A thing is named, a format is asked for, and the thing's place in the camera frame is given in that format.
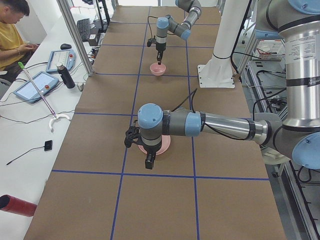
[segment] keyboard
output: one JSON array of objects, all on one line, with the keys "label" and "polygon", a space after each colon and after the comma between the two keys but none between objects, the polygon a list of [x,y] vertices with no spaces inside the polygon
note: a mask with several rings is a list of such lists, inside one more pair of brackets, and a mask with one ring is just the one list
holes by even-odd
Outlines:
[{"label": "keyboard", "polygon": [[87,42],[90,31],[90,19],[85,18],[77,21],[76,28],[78,29],[82,42]]}]

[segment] white desk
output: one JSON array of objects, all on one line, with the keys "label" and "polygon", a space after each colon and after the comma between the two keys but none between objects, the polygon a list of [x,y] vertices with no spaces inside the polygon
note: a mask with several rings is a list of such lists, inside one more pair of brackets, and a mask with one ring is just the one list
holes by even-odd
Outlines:
[{"label": "white desk", "polygon": [[[85,18],[85,16],[79,14],[75,14],[73,17],[75,21]],[[52,28],[51,32],[41,43],[26,67],[41,62],[47,62],[50,52],[59,50],[62,43],[71,44],[72,49],[76,52],[76,61],[71,70],[72,72],[75,67],[81,63],[81,59],[63,17],[61,17]],[[91,47],[87,42],[84,43],[84,46],[88,53]],[[29,72],[34,76],[39,71],[45,70],[46,65],[43,64],[30,68]],[[85,76],[85,74],[85,68],[81,66],[74,74],[72,74],[72,78],[75,82],[84,82],[84,79],[88,77]],[[55,74],[55,76],[62,81],[59,74]],[[24,73],[21,73],[18,78],[27,79],[27,76]],[[22,84],[23,82],[15,81],[3,96],[2,101]],[[46,99],[55,112],[60,113],[74,110],[80,96],[81,92],[77,87],[68,89],[62,84],[58,89],[47,95]],[[6,102],[0,103],[0,115],[17,121],[29,122],[50,114],[49,109],[42,100],[34,104],[22,102],[14,105],[2,106],[21,101],[22,100],[17,98],[14,94],[11,94]],[[69,115],[70,118],[73,116],[73,112],[66,114]],[[65,118],[56,120],[53,123],[54,133],[51,133],[48,126],[51,117],[52,116],[49,116],[29,124],[16,123],[0,117],[0,196],[8,194],[38,204],[70,124]],[[43,148],[33,150],[15,160],[10,165],[6,165],[6,163],[25,153],[29,149],[44,146],[44,143],[47,140],[53,140],[51,151],[45,152]],[[0,211],[1,239],[22,240],[28,230],[31,220],[32,217]]]}]

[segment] computer mouse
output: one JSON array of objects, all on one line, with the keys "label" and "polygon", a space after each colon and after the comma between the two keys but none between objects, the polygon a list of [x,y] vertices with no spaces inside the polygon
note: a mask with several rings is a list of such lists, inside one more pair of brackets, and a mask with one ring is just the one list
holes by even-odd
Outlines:
[{"label": "computer mouse", "polygon": [[70,44],[68,44],[68,43],[63,43],[60,46],[61,50],[66,50],[66,49],[70,49],[70,48],[72,48],[72,46]]}]

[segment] tablet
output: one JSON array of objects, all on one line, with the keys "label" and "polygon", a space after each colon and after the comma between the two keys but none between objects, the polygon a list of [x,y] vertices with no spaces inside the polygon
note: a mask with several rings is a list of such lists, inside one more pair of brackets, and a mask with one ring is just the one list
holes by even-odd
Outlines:
[{"label": "tablet", "polygon": [[[45,71],[39,72],[32,79],[43,95],[51,91],[59,82],[57,77],[52,76]],[[27,81],[22,86],[20,86],[13,92],[13,94],[31,104],[41,99],[39,93],[30,81]]]},{"label": "tablet", "polygon": [[50,53],[48,64],[46,65],[46,72],[55,74],[58,72],[57,64],[62,63],[68,71],[72,69],[76,60],[75,51],[72,49],[57,50]]}]

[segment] red cylinder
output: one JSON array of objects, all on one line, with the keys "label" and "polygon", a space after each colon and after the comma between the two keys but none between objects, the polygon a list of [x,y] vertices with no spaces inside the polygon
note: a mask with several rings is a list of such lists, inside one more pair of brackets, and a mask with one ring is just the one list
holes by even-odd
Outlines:
[{"label": "red cylinder", "polygon": [[3,195],[0,197],[1,211],[32,217],[35,214],[36,208],[37,205],[14,196]]}]

